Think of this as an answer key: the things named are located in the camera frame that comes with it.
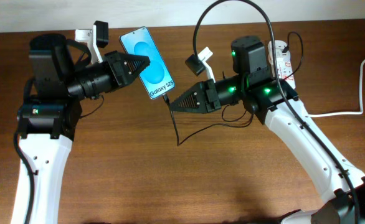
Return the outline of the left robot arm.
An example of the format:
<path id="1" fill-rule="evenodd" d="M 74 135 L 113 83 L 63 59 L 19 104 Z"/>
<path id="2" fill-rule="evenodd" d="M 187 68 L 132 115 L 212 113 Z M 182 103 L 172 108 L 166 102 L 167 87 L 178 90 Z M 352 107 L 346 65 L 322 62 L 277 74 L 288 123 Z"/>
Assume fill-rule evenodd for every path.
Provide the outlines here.
<path id="1" fill-rule="evenodd" d="M 84 118 L 80 102 L 134 82 L 149 66 L 147 56 L 113 51 L 92 63 L 89 48 L 62 34 L 30 41 L 34 71 L 17 111 L 13 143 L 21 160 L 12 223 L 57 223 L 62 177 Z"/>

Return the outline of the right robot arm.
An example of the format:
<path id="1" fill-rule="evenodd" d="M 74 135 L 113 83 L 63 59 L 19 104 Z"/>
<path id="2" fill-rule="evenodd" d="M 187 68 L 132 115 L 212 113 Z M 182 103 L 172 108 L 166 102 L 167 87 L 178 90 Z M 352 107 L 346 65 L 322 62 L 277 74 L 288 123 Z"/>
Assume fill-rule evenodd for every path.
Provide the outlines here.
<path id="1" fill-rule="evenodd" d="M 310 176 L 323 206 L 294 210 L 265 223 L 365 223 L 365 174 L 350 163 L 310 118 L 298 93 L 272 75 L 256 36 L 231 44 L 235 76 L 199 82 L 175 99 L 171 111 L 211 113 L 238 102 L 275 133 Z"/>

